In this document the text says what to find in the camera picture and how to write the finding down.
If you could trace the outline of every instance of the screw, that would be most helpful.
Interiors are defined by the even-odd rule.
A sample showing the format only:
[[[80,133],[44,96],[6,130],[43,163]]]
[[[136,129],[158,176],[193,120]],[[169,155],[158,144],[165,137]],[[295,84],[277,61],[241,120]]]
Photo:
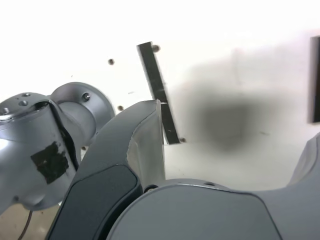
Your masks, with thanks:
[[[159,51],[160,51],[160,46],[159,46],[159,45],[152,45],[152,51],[153,51],[154,53],[159,52]]]
[[[109,59],[109,60],[108,60],[108,64],[109,64],[109,65],[113,65],[113,64],[115,64],[115,60],[113,60],[112,58],[111,58],[111,59]]]
[[[82,99],[83,99],[85,102],[88,102],[88,101],[90,100],[90,98],[91,98],[91,95],[90,95],[88,92],[86,92],[86,93],[84,93],[84,94],[82,95]]]

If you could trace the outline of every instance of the black edge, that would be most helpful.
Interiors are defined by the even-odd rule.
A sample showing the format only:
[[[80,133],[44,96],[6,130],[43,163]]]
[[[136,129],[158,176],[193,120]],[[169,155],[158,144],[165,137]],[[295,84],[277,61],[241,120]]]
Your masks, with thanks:
[[[168,144],[179,144],[178,133],[171,113],[166,89],[159,71],[156,57],[152,49],[152,42],[145,42],[137,46],[146,80],[154,99],[161,102],[162,123]]]

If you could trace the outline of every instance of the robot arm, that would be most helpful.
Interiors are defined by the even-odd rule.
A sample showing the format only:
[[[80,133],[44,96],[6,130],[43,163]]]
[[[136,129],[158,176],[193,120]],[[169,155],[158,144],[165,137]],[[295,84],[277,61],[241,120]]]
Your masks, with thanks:
[[[62,201],[81,147],[113,117],[107,98],[80,82],[0,103],[0,214],[16,203],[34,211]]]

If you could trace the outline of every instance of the small black dot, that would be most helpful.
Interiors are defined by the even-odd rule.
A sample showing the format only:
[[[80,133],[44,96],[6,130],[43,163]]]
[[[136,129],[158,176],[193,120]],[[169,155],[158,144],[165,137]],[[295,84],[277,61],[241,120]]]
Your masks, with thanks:
[[[108,60],[108,64],[109,64],[109,65],[113,65],[113,64],[115,64],[115,60],[113,60],[112,58],[111,58],[111,59],[109,59],[109,60]]]

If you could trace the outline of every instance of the cylindrical joint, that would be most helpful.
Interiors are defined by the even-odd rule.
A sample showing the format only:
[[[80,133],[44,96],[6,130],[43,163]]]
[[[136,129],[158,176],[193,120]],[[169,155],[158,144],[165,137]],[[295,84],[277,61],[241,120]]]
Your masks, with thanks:
[[[0,120],[0,214],[14,203],[57,204],[76,173],[49,104],[32,109]]]
[[[50,96],[63,113],[76,124],[83,136],[81,145],[90,145],[99,130],[109,122],[115,112],[102,92],[82,82],[70,82],[58,87]]]

